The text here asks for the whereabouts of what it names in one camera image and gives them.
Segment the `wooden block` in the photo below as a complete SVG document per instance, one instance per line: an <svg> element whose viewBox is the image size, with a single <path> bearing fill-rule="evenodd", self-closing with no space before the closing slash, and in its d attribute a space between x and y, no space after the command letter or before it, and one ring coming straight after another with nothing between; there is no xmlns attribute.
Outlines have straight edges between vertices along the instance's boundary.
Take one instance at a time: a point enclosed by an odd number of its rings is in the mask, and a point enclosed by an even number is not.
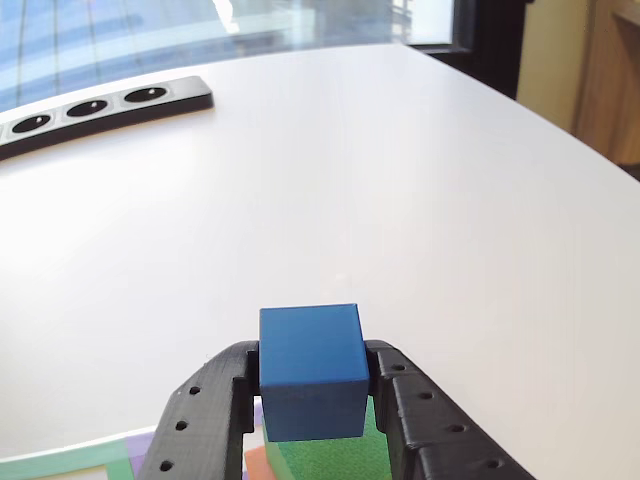
<svg viewBox="0 0 640 480"><path fill-rule="evenodd" d="M267 451L264 447L245 452L244 459L247 462L250 480L277 480L267 460Z"/></svg>
<svg viewBox="0 0 640 480"><path fill-rule="evenodd" d="M368 390L355 304L260 311L260 392L272 441L362 436Z"/></svg>

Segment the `gripper screw hole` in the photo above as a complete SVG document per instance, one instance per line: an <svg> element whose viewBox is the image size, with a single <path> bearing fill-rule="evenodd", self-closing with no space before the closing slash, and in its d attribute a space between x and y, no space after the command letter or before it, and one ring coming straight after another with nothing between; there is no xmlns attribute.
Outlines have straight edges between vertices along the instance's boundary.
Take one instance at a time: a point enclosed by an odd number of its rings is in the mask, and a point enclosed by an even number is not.
<svg viewBox="0 0 640 480"><path fill-rule="evenodd" d="M70 117L86 117L87 115L92 115L100 110L104 110L106 107L107 102L104 100L90 100L70 108L67 115Z"/></svg>
<svg viewBox="0 0 640 480"><path fill-rule="evenodd" d="M35 117L27 118L15 125L11 130L13 133L27 133L36 128L40 128L46 125L51 120L49 115L36 115Z"/></svg>
<svg viewBox="0 0 640 480"><path fill-rule="evenodd" d="M449 427L447 428L447 430L449 430L452 433L462 433L466 430L467 428L464 425L449 425Z"/></svg>
<svg viewBox="0 0 640 480"><path fill-rule="evenodd" d="M162 462L160 464L160 471L161 472L168 472L172 468L173 468L173 462L171 460L165 460L164 462Z"/></svg>
<svg viewBox="0 0 640 480"><path fill-rule="evenodd" d="M126 97L124 97L124 99L127 102L131 103L148 102L149 100L160 98L165 93L167 93L167 89L162 87L142 88L140 90L136 90L135 92L131 92Z"/></svg>
<svg viewBox="0 0 640 480"><path fill-rule="evenodd" d="M501 466L502 466L501 460L493 459L487 462L487 468L496 469L496 468L500 468Z"/></svg>

